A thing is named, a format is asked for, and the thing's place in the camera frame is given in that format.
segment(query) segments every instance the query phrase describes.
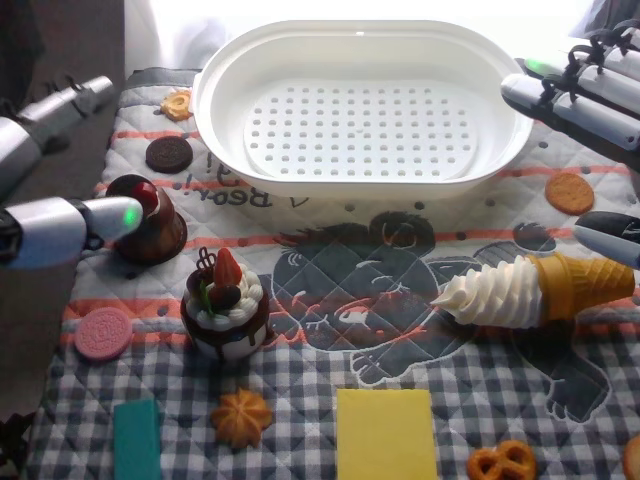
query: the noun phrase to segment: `black cookie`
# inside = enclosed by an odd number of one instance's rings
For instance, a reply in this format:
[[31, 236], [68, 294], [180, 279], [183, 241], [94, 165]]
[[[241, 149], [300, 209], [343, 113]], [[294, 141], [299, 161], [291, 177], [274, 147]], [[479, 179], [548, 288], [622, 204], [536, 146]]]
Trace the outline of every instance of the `black cookie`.
[[162, 137], [147, 147], [147, 165], [160, 173], [178, 173], [191, 165], [193, 149], [180, 137]]

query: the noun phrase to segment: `white basket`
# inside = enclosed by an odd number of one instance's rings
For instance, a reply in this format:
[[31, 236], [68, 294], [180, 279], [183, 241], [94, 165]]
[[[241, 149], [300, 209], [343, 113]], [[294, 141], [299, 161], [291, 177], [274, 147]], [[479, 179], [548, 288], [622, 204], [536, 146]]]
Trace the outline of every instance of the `white basket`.
[[532, 121], [500, 96], [519, 67], [431, 21], [290, 21], [252, 30], [196, 76], [211, 151], [283, 196], [439, 198], [503, 168]]

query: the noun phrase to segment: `pink cookie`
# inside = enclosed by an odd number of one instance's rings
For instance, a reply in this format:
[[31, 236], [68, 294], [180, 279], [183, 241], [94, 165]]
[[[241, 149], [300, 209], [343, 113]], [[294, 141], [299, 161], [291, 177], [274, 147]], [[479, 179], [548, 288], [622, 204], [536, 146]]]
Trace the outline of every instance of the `pink cookie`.
[[117, 308], [98, 308], [82, 319], [75, 335], [78, 351], [90, 360], [112, 360], [129, 346], [133, 329]]

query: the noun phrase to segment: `white cream swirl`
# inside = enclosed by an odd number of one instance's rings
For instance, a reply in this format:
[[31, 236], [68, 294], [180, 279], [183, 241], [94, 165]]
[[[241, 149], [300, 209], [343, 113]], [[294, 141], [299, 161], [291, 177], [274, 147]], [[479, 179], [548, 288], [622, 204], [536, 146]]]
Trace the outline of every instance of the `white cream swirl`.
[[[258, 303], [262, 298], [262, 285], [258, 275], [249, 270], [246, 265], [240, 263], [242, 269], [242, 279], [238, 288], [240, 289], [240, 300], [229, 310], [214, 313], [213, 316], [204, 308], [200, 301], [193, 298], [189, 290], [185, 290], [184, 300], [187, 303], [187, 313], [198, 322], [202, 328], [216, 331], [229, 330], [233, 327], [244, 325], [258, 311]], [[207, 286], [207, 291], [211, 290], [215, 284]]]
[[514, 263], [500, 262], [497, 268], [484, 265], [455, 276], [432, 305], [451, 313], [458, 323], [529, 328], [538, 325], [542, 292], [538, 270], [518, 256]]

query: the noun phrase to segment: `checkered fabric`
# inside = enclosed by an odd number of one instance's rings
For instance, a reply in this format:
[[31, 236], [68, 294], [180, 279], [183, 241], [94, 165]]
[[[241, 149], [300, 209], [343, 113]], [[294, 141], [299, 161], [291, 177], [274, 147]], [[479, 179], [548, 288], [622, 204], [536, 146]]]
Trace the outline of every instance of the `checkered fabric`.
[[[623, 447], [640, 433], [638, 297], [527, 332], [461, 327], [429, 300], [453, 275], [518, 254], [592, 255], [571, 238], [575, 217], [546, 202], [546, 181], [578, 173], [596, 209], [640, 215], [635, 174], [536, 125], [507, 170], [459, 198], [278, 198], [221, 166], [193, 119], [160, 114], [192, 77], [134, 74], [97, 188], [126, 173], [151, 179], [185, 218], [187, 245], [152, 268], [109, 249], [80, 261], [25, 478], [113, 478], [114, 406], [146, 397], [159, 406], [166, 479], [335, 478], [337, 388], [429, 389], [441, 478], [464, 477], [474, 449], [506, 439], [533, 447], [541, 479], [624, 477]], [[146, 166], [146, 147], [164, 135], [193, 147], [187, 171]], [[269, 292], [277, 337], [247, 361], [221, 366], [186, 336], [179, 299], [200, 246], [231, 247]], [[134, 337], [117, 360], [92, 364], [73, 337], [102, 306], [126, 312]], [[238, 387], [262, 394], [274, 421], [257, 448], [232, 451], [209, 414]]]

